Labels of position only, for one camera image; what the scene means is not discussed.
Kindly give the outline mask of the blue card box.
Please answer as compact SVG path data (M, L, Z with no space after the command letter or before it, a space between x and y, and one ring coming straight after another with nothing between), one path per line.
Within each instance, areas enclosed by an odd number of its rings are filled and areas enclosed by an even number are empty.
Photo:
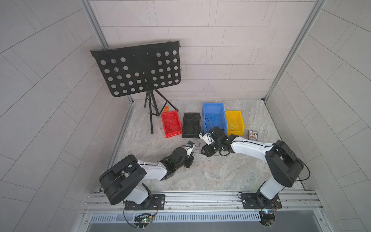
M256 130L248 130L248 139L251 141L258 141L258 132Z

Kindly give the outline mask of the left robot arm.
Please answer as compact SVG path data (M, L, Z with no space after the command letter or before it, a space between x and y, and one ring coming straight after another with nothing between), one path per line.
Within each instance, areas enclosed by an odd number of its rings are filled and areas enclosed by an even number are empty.
M143 180L166 180L182 168L189 168L194 160L195 144L176 148L170 156L157 162L144 162L134 155L128 155L99 177L111 205L120 202L134 204L137 209L148 209L154 203L154 195L142 182Z

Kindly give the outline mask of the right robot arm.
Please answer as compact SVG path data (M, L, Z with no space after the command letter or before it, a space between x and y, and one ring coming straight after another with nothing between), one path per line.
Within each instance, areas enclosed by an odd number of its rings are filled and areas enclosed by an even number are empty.
M202 154L211 157L215 153L227 155L244 154L265 161L271 172L270 178L257 191L257 201L266 205L284 188L290 188L297 181L304 168L303 161L283 141L262 143L248 140L237 135L226 135L218 126L199 137L206 142Z

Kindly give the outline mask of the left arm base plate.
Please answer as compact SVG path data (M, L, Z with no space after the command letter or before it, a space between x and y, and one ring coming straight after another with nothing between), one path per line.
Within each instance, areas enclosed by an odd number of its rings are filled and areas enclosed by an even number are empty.
M165 198L165 194L154 194L148 196L141 204L126 201L124 209L126 211L163 210Z

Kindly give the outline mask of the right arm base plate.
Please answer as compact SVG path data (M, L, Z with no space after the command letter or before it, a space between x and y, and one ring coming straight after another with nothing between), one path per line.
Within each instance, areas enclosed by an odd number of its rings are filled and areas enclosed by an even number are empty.
M237 194L242 201L244 209L281 209L282 203L277 195L273 199L268 199L262 194L257 193L242 193Z

